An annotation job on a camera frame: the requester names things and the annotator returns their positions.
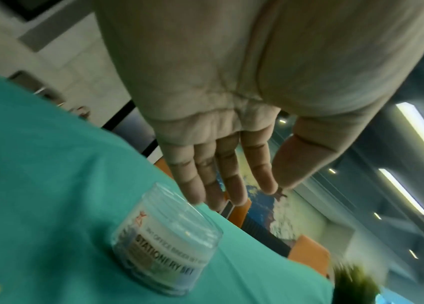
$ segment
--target clear plastic jar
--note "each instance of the clear plastic jar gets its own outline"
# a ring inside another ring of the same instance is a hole
[[[132,277],[161,293],[185,295],[222,235],[210,217],[155,184],[115,231],[112,247]]]

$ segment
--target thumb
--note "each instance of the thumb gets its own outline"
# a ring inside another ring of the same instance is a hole
[[[345,114],[299,117],[293,135],[280,146],[272,162],[279,186],[293,188],[340,156],[390,97]]]

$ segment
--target green plant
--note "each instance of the green plant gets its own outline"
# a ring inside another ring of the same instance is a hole
[[[380,293],[378,285],[358,265],[340,264],[333,268],[335,289],[332,304],[373,304]]]

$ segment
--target tablecloth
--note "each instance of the tablecloth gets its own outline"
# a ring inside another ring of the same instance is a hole
[[[179,191],[119,137],[0,78],[0,303],[331,302],[324,277],[206,206],[224,236],[187,296],[131,280],[109,236],[155,182]]]

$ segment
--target hand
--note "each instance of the hand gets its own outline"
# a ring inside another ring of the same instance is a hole
[[[339,156],[424,53],[424,2],[95,0],[117,71],[185,197],[218,210],[215,162],[247,194],[240,142],[265,193]],[[270,165],[279,110],[299,116]]]

